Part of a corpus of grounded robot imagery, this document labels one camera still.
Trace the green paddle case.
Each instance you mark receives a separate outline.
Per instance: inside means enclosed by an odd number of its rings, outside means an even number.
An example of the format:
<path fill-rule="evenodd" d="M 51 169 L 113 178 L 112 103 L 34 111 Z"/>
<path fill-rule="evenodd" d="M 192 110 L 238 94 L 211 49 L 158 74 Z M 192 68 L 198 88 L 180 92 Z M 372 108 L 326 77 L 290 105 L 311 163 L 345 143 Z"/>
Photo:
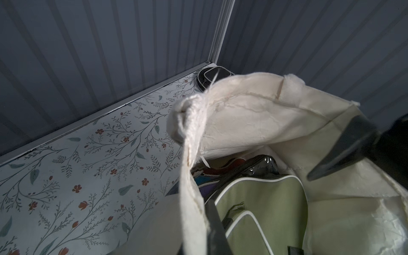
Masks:
<path fill-rule="evenodd" d="M 243 177 L 214 200 L 233 255 L 304 255 L 308 200 L 294 175 Z"/>

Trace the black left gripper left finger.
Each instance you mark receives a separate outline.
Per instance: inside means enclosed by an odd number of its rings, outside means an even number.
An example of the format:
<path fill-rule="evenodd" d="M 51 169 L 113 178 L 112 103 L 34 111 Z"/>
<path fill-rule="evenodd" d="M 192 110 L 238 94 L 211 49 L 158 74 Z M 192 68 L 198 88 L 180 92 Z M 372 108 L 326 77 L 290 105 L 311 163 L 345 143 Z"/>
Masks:
<path fill-rule="evenodd" d="M 225 229 L 218 214 L 215 201 L 209 199 L 205 204 L 206 216 L 209 222 L 207 234 L 207 254 L 208 255 L 232 255 Z"/>

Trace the black paddle case white piping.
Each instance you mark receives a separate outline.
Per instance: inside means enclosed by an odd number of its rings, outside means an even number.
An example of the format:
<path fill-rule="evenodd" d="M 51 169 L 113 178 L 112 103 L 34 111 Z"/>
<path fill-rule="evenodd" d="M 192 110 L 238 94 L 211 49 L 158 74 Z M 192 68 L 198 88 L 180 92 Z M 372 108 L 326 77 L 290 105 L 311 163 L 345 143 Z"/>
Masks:
<path fill-rule="evenodd" d="M 217 81 L 233 75 L 234 73 L 221 66 L 203 68 L 197 75 L 198 88 L 205 91 Z"/>

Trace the clear ping pong paddle set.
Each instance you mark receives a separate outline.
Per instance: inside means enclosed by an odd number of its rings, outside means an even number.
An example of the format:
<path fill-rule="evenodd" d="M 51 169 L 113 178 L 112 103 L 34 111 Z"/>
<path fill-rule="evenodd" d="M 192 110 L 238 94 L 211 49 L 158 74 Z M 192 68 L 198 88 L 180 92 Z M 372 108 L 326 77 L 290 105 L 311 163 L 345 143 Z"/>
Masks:
<path fill-rule="evenodd" d="M 216 183 L 214 189 L 203 196 L 205 204 L 208 200 L 215 200 L 231 182 L 243 178 L 250 177 L 255 179 L 275 179 L 284 176 L 279 173 L 278 164 L 276 160 L 269 155 L 258 155 L 246 160 L 237 167 L 233 167 L 231 171 L 224 174 Z"/>

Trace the cream canvas tote bag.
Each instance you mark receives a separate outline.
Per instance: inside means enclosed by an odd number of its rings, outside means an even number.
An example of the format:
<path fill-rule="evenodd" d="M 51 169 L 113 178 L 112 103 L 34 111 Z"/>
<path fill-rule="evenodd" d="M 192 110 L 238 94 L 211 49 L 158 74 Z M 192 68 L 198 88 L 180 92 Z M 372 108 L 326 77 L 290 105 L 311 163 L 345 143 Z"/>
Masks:
<path fill-rule="evenodd" d="M 176 102 L 167 120 L 182 147 L 178 194 L 159 204 L 116 255 L 207 255 L 209 222 L 198 186 L 246 160 L 272 156 L 308 200 L 305 255 L 405 255 L 408 187 L 365 158 L 308 181 L 357 103 L 308 87 L 296 75 L 235 75 Z"/>

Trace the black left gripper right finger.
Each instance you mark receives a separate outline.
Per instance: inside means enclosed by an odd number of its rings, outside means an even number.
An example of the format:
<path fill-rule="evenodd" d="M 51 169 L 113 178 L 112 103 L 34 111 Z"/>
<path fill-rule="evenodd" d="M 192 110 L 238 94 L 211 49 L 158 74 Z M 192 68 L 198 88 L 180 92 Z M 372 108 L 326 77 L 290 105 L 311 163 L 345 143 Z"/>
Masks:
<path fill-rule="evenodd" d="M 366 117 L 354 117 L 331 151 L 307 175 L 308 181 L 369 159 L 402 187 L 408 187 L 408 116 L 381 133 Z"/>

